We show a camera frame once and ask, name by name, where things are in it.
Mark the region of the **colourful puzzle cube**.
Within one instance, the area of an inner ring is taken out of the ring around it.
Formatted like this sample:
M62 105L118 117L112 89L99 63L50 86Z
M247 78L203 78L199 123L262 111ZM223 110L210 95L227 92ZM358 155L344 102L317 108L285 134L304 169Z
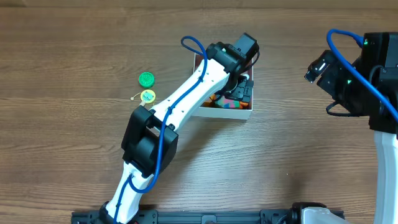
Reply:
M247 103L229 100L225 97L221 97L219 100L215 101L215 106L224 109L234 109L234 110L243 110L247 107Z

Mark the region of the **orange dinosaur toy figure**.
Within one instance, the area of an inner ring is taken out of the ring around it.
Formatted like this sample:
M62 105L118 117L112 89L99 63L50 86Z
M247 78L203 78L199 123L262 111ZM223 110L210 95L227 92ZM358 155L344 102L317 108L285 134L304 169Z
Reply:
M208 107L212 108L215 106L215 100L217 99L216 95L212 95L209 97L210 101L208 102Z

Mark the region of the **green round toy disc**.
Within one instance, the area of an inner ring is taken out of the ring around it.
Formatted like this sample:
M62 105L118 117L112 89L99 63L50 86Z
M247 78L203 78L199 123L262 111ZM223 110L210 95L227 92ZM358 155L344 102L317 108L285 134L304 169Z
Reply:
M143 88L151 88L155 84L155 76L151 72L143 72L139 75L139 84Z

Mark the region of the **yellow wooden rattle drum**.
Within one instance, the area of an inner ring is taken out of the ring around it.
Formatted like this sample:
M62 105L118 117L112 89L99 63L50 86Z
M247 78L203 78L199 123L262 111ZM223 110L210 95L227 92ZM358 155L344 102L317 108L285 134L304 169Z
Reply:
M134 101L136 98L140 99L140 106L145 106L155 103L156 94L153 90L143 90L142 92L130 97L130 100Z

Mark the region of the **white yellow duck plush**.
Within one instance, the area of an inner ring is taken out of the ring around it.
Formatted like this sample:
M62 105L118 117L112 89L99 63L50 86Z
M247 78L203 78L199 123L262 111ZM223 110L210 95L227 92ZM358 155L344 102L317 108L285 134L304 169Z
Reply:
M250 79L248 73L245 73L239 78L239 98L240 102L244 107L248 107L252 97L252 85L253 82Z

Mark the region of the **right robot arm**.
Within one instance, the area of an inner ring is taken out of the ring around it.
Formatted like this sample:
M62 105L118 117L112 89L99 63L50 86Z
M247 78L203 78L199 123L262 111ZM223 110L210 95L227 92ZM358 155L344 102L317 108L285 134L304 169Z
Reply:
M332 36L352 37L361 55L350 63L333 43ZM370 32L358 35L331 29L326 35L328 50L312 62L305 79L327 92L341 105L345 117L369 118L377 152L375 223L397 223L397 33Z

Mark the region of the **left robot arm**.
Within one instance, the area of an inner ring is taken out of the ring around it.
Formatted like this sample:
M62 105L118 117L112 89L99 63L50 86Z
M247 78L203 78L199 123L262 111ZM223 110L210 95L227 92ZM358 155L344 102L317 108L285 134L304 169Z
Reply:
M175 156L178 130L211 95L237 88L240 74L259 58L259 44L244 33L234 44L204 47L196 38L202 61L191 77L160 103L139 105L131 114L121 147L123 173L113 198L99 210L101 223L129 223L138 213L141 197L150 192L160 173Z

